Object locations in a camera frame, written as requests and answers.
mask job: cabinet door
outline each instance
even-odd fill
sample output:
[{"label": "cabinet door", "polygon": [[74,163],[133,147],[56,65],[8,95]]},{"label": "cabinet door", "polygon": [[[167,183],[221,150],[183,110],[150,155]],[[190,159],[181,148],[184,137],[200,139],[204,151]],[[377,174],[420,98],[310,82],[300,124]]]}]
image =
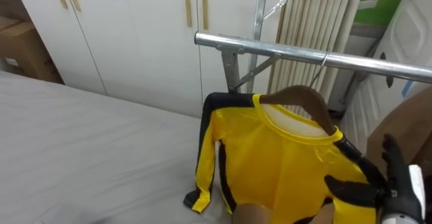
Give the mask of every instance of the cabinet door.
[{"label": "cabinet door", "polygon": [[105,94],[70,0],[22,0],[66,85]]},{"label": "cabinet door", "polygon": [[[267,0],[265,11],[270,10],[279,0]],[[208,0],[209,28],[203,26],[203,0],[198,0],[200,31],[252,38],[257,0]],[[275,42],[280,11],[264,21],[261,40]],[[227,85],[223,72],[221,53],[215,48],[200,47],[202,93],[226,92]],[[239,55],[240,77],[246,74],[250,55]],[[266,57],[259,57],[258,64]],[[254,92],[266,93],[270,68],[261,72],[254,81]]]},{"label": "cabinet door", "polygon": [[191,2],[192,27],[185,0],[78,2],[76,13],[109,96],[200,114],[196,2]]}]

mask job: metal pole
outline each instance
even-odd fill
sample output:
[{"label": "metal pole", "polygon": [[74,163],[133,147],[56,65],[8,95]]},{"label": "metal pole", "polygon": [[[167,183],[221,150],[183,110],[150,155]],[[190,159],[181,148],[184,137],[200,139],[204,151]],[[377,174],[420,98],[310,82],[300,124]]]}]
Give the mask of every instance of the metal pole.
[{"label": "metal pole", "polygon": [[[253,53],[269,57],[277,54],[280,55],[281,59],[302,61],[316,65],[321,64],[326,54],[325,51],[314,49],[266,43],[232,36],[206,34],[202,32],[197,32],[195,34],[195,44],[215,47],[220,51],[230,50],[232,53]],[[430,67],[406,65],[341,53],[329,53],[325,65],[340,69],[351,69],[384,76],[391,75],[396,78],[432,83],[432,68]]]},{"label": "metal pole", "polygon": [[[253,39],[261,40],[261,31],[263,30],[265,0],[256,0],[256,10],[254,19]],[[257,66],[258,55],[250,55],[248,71],[251,72]],[[254,88],[254,80],[250,80],[246,84],[246,92],[252,93]]]}]

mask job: metal bracket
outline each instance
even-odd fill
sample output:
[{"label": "metal bracket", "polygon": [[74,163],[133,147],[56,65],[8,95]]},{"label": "metal bracket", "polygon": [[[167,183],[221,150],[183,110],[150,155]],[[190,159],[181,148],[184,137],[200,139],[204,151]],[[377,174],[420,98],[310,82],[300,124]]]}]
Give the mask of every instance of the metal bracket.
[{"label": "metal bracket", "polygon": [[238,70],[237,53],[233,51],[222,51],[223,70],[225,71],[225,78],[227,80],[228,92],[238,93],[240,89],[234,88],[234,85],[240,79],[240,72]]},{"label": "metal bracket", "polygon": [[240,79],[240,72],[238,69],[237,53],[233,51],[222,51],[223,70],[225,71],[225,78],[227,80],[228,92],[239,93],[240,87],[253,79],[256,75],[273,65],[281,58],[281,55],[276,53],[266,61],[262,62],[258,67],[248,72]]}]

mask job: black glove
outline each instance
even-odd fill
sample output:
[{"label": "black glove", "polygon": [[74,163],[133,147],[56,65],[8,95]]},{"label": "black glove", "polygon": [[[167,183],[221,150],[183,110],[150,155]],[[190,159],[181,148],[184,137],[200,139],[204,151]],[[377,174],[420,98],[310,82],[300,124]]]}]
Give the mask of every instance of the black glove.
[{"label": "black glove", "polygon": [[403,214],[423,223],[421,204],[412,189],[408,165],[405,163],[398,143],[389,134],[384,135],[382,157],[387,163],[387,182],[384,184],[363,184],[340,181],[325,176],[330,192],[340,200],[363,207],[382,208],[381,216]]}]

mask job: mattress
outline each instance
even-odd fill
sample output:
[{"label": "mattress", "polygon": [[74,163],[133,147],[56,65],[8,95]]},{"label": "mattress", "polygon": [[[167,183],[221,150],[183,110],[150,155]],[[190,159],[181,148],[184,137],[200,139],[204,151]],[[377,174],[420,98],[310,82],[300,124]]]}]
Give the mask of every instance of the mattress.
[{"label": "mattress", "polygon": [[182,204],[199,119],[6,72],[0,117],[0,223],[229,223]]}]

